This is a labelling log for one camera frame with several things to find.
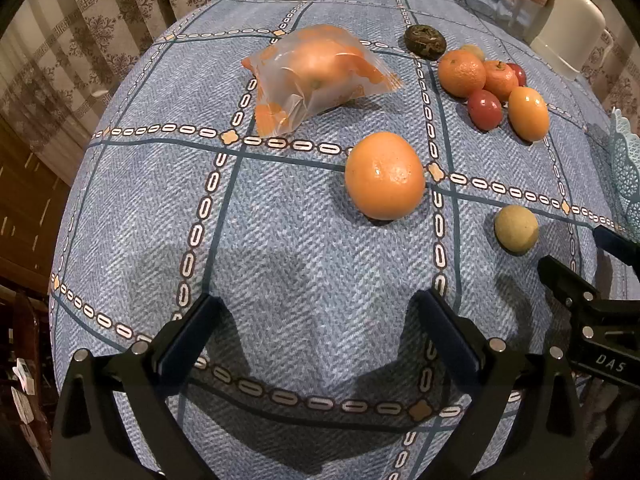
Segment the small greenish fruit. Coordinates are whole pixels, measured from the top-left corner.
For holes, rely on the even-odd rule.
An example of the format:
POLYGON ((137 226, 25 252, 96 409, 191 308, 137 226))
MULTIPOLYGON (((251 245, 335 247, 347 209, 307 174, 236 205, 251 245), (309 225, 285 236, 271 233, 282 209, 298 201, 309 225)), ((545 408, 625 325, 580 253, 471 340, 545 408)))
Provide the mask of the small greenish fruit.
POLYGON ((475 44, 462 44, 460 49, 465 52, 472 53, 472 55, 476 56, 480 62, 485 62, 485 52, 475 44))

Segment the dark brown wrinkled fruit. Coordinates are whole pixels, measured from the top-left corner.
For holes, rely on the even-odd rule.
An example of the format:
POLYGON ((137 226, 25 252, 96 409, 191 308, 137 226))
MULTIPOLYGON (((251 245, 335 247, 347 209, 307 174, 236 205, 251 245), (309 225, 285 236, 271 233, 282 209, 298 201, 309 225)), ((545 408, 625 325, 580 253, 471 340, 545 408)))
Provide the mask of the dark brown wrinkled fruit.
POLYGON ((445 37, 430 25, 415 24, 407 27, 404 43, 410 52, 429 61, 437 61, 447 50, 445 37))

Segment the plastic bag of orange pieces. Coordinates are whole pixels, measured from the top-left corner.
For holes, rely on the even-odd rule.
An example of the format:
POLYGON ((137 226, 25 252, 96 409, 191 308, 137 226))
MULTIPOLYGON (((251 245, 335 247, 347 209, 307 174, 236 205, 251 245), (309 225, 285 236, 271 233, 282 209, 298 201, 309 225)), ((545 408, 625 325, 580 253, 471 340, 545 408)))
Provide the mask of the plastic bag of orange pieces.
POLYGON ((242 59, 257 81, 258 136, 286 136, 306 119, 365 96, 395 92, 401 79, 348 30, 329 24, 291 32, 242 59))

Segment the white thermos jug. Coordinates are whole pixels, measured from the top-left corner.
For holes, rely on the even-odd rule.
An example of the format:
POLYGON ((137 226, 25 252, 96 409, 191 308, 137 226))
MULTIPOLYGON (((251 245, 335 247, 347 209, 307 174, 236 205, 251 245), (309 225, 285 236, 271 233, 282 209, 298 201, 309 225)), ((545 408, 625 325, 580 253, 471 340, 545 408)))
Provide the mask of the white thermos jug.
POLYGON ((555 73, 574 80, 605 32, 603 0, 548 0, 525 42, 555 73))

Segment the blue patterned tablecloth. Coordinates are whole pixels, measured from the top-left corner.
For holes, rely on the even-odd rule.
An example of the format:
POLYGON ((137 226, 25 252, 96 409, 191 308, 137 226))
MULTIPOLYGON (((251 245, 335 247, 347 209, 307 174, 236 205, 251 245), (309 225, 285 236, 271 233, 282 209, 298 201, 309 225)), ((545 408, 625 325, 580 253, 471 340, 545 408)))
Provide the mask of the blue patterned tablecloth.
POLYGON ((126 350, 208 290, 224 313, 168 406, 217 476, 413 479, 469 403, 410 307, 417 290, 437 286, 484 335, 533 353, 570 330, 541 257, 637 298, 634 272, 592 237, 623 222, 608 113, 500 28, 497 2, 212 0, 171 25, 119 86, 70 191, 51 273, 56 378, 76 350, 126 350), (259 139, 242 59, 314 24, 348 29, 402 86, 259 139), (415 24, 437 29, 445 53, 475 44, 521 66, 547 103, 546 136, 521 139, 508 102, 497 128, 477 128, 469 98, 440 85, 439 59, 406 48, 415 24), (352 148, 379 131, 424 170, 420 204, 393 221, 365 216, 345 186, 352 148), (538 221, 526 254, 497 240, 508 205, 538 221))

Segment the red cherry tomato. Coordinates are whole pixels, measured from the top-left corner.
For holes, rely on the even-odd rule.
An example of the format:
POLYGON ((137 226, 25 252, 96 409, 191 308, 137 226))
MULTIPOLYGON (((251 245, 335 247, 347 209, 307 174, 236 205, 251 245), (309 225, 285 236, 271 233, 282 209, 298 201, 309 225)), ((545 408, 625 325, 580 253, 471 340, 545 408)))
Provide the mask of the red cherry tomato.
POLYGON ((515 63, 509 63, 508 66, 510 67, 511 70, 514 71, 516 78, 518 78, 518 85, 520 87, 525 87, 527 84, 525 70, 523 70, 521 66, 515 63))
POLYGON ((502 106, 491 92, 480 89, 468 99, 468 113, 472 123, 482 131, 490 131, 500 125, 503 118, 502 106))

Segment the small mandarin orange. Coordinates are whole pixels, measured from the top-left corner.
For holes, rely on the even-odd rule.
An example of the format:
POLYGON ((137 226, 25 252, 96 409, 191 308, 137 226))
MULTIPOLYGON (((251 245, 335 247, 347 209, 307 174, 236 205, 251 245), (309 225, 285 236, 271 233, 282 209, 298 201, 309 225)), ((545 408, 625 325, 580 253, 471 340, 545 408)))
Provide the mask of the small mandarin orange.
POLYGON ((509 101, 510 94, 520 85, 518 76, 505 62, 492 60, 484 62, 486 79, 484 89, 492 93, 501 103, 509 101))

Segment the oval orange kumquat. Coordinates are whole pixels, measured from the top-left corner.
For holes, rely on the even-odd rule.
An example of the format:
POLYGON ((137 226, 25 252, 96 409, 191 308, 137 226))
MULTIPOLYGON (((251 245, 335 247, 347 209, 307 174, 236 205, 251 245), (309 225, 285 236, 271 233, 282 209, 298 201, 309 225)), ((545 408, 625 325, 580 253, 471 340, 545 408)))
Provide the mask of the oval orange kumquat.
POLYGON ((524 141, 540 141, 549 131, 547 103, 533 88, 518 87, 512 90, 508 101, 508 114, 514 132, 524 141))

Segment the yellow-green round fruit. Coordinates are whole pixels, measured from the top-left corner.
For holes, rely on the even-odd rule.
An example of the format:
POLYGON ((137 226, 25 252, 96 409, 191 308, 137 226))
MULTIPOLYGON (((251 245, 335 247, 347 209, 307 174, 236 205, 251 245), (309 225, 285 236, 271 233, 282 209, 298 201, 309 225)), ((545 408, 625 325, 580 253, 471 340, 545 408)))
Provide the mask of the yellow-green round fruit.
POLYGON ((494 230, 499 244, 515 255, 526 254, 534 247, 539 235, 535 215, 518 205, 508 205, 498 211, 494 230))

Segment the large orange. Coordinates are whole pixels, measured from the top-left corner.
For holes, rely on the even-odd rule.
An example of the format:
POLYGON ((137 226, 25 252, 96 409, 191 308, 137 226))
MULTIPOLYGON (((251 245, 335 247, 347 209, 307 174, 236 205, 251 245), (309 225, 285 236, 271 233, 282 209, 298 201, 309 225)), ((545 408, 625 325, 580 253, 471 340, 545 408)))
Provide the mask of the large orange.
POLYGON ((345 186, 365 216, 393 221, 411 214, 420 204, 425 190, 424 170, 402 136, 379 131, 352 148, 345 165, 345 186))

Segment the beige patterned curtain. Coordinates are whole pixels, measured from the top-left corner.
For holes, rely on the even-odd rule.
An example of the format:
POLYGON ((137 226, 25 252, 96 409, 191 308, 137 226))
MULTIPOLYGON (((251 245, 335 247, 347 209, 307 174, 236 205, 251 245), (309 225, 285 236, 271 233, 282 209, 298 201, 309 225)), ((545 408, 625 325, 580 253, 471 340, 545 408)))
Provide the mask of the beige patterned curtain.
POLYGON ((119 84, 171 24, 210 0, 25 0, 1 37, 1 117, 72 183, 119 84))

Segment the light blue lattice basket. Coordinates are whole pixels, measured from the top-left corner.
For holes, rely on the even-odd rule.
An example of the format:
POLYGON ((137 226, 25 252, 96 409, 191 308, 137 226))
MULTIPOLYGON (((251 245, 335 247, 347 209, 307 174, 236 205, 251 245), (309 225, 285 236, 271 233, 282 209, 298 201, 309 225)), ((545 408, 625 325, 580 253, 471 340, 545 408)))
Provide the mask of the light blue lattice basket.
POLYGON ((638 242, 640 228, 640 140, 630 121, 613 107, 610 121, 610 154, 614 186, 631 237, 638 242))

